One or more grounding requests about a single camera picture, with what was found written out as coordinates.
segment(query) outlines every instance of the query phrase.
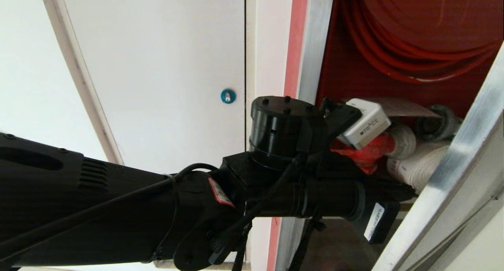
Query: white sensor box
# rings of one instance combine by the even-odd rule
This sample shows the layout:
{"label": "white sensor box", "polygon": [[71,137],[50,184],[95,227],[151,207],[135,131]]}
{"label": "white sensor box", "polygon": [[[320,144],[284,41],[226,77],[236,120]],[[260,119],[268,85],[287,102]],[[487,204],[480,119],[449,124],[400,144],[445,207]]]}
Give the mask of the white sensor box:
{"label": "white sensor box", "polygon": [[358,108],[362,113],[359,120],[338,136],[341,142],[354,149],[365,147],[391,124],[380,104],[358,98],[353,98],[346,104]]}

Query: white hose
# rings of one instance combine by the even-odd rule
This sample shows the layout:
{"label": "white hose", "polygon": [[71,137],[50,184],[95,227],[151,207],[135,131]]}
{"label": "white hose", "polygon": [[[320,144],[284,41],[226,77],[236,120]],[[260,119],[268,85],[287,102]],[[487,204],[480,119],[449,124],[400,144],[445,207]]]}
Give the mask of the white hose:
{"label": "white hose", "polygon": [[398,181],[407,183],[420,193],[448,150],[450,142],[427,142],[417,146],[409,158],[389,158],[387,170]]}

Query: white label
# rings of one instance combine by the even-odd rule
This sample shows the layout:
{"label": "white label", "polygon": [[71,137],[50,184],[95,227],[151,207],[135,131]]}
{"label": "white label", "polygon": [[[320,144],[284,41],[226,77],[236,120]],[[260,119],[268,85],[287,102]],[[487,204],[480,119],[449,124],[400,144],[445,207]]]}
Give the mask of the white label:
{"label": "white label", "polygon": [[231,200],[227,197],[227,195],[224,193],[220,185],[214,181],[212,178],[208,178],[208,181],[210,182],[210,187],[212,188],[212,191],[214,192],[215,200],[219,202],[220,204],[224,205],[229,205],[232,208],[235,208]]}
{"label": "white label", "polygon": [[373,212],[371,213],[371,217],[369,218],[369,222],[367,223],[366,231],[364,232],[364,237],[366,237],[367,240],[370,240],[373,236],[374,230],[380,222],[384,211],[385,208],[383,208],[380,204],[376,203],[374,205]]}

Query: black cable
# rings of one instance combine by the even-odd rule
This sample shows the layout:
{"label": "black cable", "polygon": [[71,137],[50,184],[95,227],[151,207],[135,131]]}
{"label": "black cable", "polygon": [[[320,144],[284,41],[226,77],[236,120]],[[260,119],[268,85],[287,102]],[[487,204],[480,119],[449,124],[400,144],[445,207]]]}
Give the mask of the black cable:
{"label": "black cable", "polygon": [[219,233],[214,239],[212,239],[211,248],[214,252],[219,252],[223,248],[225,248],[229,242],[232,240],[234,236],[236,236],[236,232],[239,229],[244,228],[248,223],[255,218],[261,210],[263,210],[266,205],[270,202],[270,200],[275,196],[275,192],[278,188],[286,183],[286,181],[292,176],[292,173],[298,169],[300,161],[299,158],[301,156],[296,156],[292,160],[292,162],[286,167],[282,175],[278,178],[278,180],[271,186],[270,190],[266,193],[265,196],[257,203],[247,214],[241,217],[238,221],[232,224],[225,231]]}
{"label": "black cable", "polygon": [[178,174],[176,174],[173,179],[175,181],[180,181],[187,173],[194,171],[195,169],[209,169],[211,171],[215,171],[218,168],[213,165],[209,165],[207,163],[193,163],[192,165],[188,165],[183,170],[181,170]]}
{"label": "black cable", "polygon": [[78,226],[86,224],[98,217],[101,217],[108,208],[114,205],[121,204],[131,199],[143,196],[151,196],[156,193],[158,189],[164,188],[165,186],[172,183],[173,180],[178,181],[182,179],[187,173],[193,171],[194,169],[216,169],[212,165],[207,165],[205,163],[195,163],[189,165],[182,171],[180,171],[173,178],[167,178],[158,183],[146,186],[144,188],[129,192],[125,195],[116,197],[115,199],[110,199],[91,208],[79,211],[67,217],[63,217],[56,221],[50,222],[38,228],[34,228],[31,231],[25,232],[23,234],[17,235],[11,239],[7,239],[0,242],[0,262],[4,262],[9,258],[23,253],[24,251],[38,246],[54,237],[57,237],[63,233],[66,233]]}
{"label": "black cable", "polygon": [[177,187],[177,183],[176,183],[176,181],[173,181],[173,191],[175,193],[175,195],[174,195],[174,198],[175,198],[175,208],[173,210],[173,217],[171,217],[170,228],[165,233],[163,239],[159,242],[158,246],[156,247],[156,251],[151,255],[151,258],[148,260],[148,262],[152,262],[153,260],[158,260],[158,256],[160,256],[160,254],[163,252],[162,245],[164,244],[164,241],[166,240],[166,238],[170,234],[171,229],[175,225],[175,218],[177,217],[177,211],[178,211],[178,196],[176,195],[176,191],[177,191],[176,187]]}
{"label": "black cable", "polygon": [[234,258],[232,271],[241,271],[243,267],[243,259],[245,258],[245,250],[247,246],[248,232],[252,228],[252,222],[245,226],[243,230],[243,236],[241,237],[240,243],[238,244],[238,249],[236,253],[236,258]]}
{"label": "black cable", "polygon": [[313,230],[320,232],[326,228],[326,225],[320,221],[321,219],[322,214],[320,213],[320,210],[317,209],[315,215],[311,217],[311,219],[308,221],[308,224],[303,230],[301,241],[299,242],[299,246],[297,246],[294,257],[292,257],[288,271],[299,271],[299,269],[301,268],[304,256],[306,255],[306,250],[308,250],[308,244],[310,242],[310,236],[313,233]]}

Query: screw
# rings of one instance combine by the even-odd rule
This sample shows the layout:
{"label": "screw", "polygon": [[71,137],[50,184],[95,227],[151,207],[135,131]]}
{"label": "screw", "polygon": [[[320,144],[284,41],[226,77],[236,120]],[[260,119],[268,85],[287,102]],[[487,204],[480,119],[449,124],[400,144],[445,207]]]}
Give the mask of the screw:
{"label": "screw", "polygon": [[10,140],[14,140],[14,139],[17,138],[13,134],[9,134],[9,133],[4,133],[4,137],[7,138],[7,139],[10,139]]}

